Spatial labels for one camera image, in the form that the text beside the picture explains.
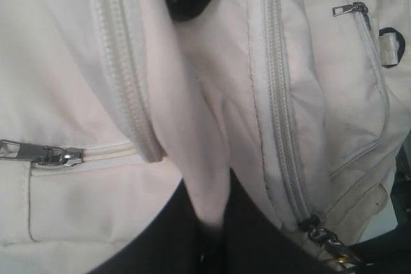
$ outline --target zipper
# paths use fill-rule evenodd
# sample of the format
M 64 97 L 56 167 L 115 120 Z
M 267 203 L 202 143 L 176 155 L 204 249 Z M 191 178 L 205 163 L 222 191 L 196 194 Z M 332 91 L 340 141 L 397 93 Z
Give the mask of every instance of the zipper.
M 293 135 L 292 104 L 289 102 L 289 77 L 284 61 L 283 33 L 280 24 L 279 0 L 264 0 L 266 19 L 266 40 L 268 58 L 268 79 L 271 102 L 272 126 L 277 148 L 278 161 L 285 190 L 299 222 L 299 229 L 307 233 L 308 239 L 323 247 L 336 260 L 345 264 L 361 264 L 360 259 L 341 241 L 337 235 L 321 227 L 321 220 L 312 214 L 304 190 L 302 164 L 299 161 L 297 141 Z M 345 10 L 364 10 L 357 4 Z
M 139 21 L 132 13 L 126 11 L 126 8 L 133 8 L 136 2 L 91 0 L 91 4 L 101 41 L 103 70 L 114 93 L 122 129 L 147 161 L 160 161 L 162 150 L 152 128 L 146 98 L 146 73 L 143 67 L 145 64 L 141 64 L 141 58 L 144 56 L 140 55 L 141 48 L 136 46 L 140 43 L 134 40 L 140 36 L 135 33 L 135 29 L 139 28 L 135 24 Z
M 131 142 L 92 148 L 60 148 L 15 141 L 0 141 L 0 160 L 31 162 L 43 169 L 74 167 L 86 162 L 137 154 Z
M 385 120 L 384 120 L 384 126 L 382 129 L 382 132 L 380 136 L 382 136 L 387 129 L 387 119 L 389 117 L 389 99 L 388 99 L 388 94 L 387 94 L 387 89 L 384 86 L 384 77 L 383 73 L 381 71 L 381 62 L 380 62 L 380 53 L 377 50 L 377 44 L 374 40 L 374 35 L 372 33 L 373 30 L 373 25 L 372 25 L 372 19 L 369 16 L 369 9 L 367 5 L 364 2 L 361 2 L 360 0 L 347 0 L 349 4 L 345 4 L 342 6 L 336 6 L 332 8 L 333 16 L 334 17 L 339 17 L 340 15 L 345 15 L 348 13 L 355 14 L 355 18 L 358 16 L 360 17 L 360 22 L 359 24 L 362 25 L 362 27 L 358 27 L 359 31 L 362 31 L 363 35 L 362 37 L 365 38 L 364 41 L 364 46 L 367 52 L 367 56 L 370 59 L 371 62 L 371 68 L 372 71 L 377 79 L 377 89 L 380 92 L 382 98 L 383 98 L 383 104 L 385 106 Z M 377 145 L 380 143 L 380 138 L 376 140 L 373 144 L 370 144 L 367 148 L 365 148 L 363 151 L 357 154 L 355 158 L 352 158 L 349 162 L 346 162 L 343 166 L 341 166 L 339 169 L 337 169 L 335 173 L 340 171 L 342 168 L 344 168 L 346 165 L 348 165 L 350 162 L 356 160 L 358 157 L 361 157 L 362 155 L 370 152 L 373 150 Z

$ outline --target front pocket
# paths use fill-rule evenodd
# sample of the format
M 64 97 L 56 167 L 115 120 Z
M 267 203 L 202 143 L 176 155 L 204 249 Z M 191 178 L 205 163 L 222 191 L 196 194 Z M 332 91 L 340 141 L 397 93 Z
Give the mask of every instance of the front pocket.
M 387 124 L 389 101 L 372 19 L 366 8 L 353 9 L 361 1 L 304 0 L 326 99 L 331 173 L 375 148 Z

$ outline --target white backpack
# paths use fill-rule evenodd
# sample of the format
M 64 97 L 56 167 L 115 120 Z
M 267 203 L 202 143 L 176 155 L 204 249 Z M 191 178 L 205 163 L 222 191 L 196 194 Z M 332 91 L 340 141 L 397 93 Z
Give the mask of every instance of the white backpack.
M 86 273 L 182 178 L 220 228 L 230 168 L 317 255 L 305 232 L 353 244 L 384 208 L 411 127 L 410 0 L 212 0 L 184 22 L 164 0 L 0 10 L 0 258 Z

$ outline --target backpack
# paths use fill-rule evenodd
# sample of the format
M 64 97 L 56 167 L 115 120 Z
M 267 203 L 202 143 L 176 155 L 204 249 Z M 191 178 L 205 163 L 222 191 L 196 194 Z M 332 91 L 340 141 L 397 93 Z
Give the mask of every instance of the backpack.
M 182 178 L 219 230 L 230 168 L 305 250 L 350 254 L 411 127 L 410 0 L 170 3 L 0 2 L 0 254 L 86 273 Z

